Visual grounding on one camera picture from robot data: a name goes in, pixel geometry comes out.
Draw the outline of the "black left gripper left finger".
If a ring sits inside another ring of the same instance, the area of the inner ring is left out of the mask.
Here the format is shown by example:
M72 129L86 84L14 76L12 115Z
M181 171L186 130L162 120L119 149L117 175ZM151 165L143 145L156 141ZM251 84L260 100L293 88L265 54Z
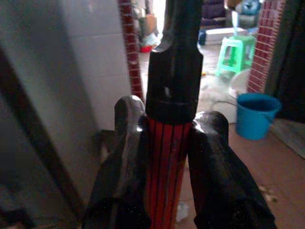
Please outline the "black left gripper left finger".
M148 164L148 119L141 99L124 96L115 105L115 142L102 163L84 213L84 229L148 229L144 206Z

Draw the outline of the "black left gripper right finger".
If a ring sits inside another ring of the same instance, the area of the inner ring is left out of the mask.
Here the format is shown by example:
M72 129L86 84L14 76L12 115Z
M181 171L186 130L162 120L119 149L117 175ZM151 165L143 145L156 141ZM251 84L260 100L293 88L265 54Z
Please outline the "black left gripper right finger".
M275 229L274 215L250 171L230 148L228 136L223 114L196 114L188 148L196 227Z

